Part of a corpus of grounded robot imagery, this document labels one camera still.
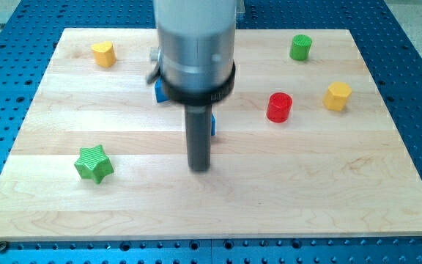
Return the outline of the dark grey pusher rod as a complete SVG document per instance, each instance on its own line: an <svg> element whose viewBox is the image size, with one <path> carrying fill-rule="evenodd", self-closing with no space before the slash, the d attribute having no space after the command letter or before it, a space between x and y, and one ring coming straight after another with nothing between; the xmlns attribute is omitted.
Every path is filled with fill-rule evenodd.
<svg viewBox="0 0 422 264"><path fill-rule="evenodd" d="M185 130L188 166L194 172L206 172L210 167L212 107L185 106Z"/></svg>

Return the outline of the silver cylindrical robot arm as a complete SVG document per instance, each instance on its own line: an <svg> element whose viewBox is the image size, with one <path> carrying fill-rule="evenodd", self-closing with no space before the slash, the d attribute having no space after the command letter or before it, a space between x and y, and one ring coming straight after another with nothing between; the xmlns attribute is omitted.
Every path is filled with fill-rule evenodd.
<svg viewBox="0 0 422 264"><path fill-rule="evenodd" d="M210 167L212 105L234 88L233 0L154 0L158 58L147 83L160 79L166 96L183 105L188 166Z"/></svg>

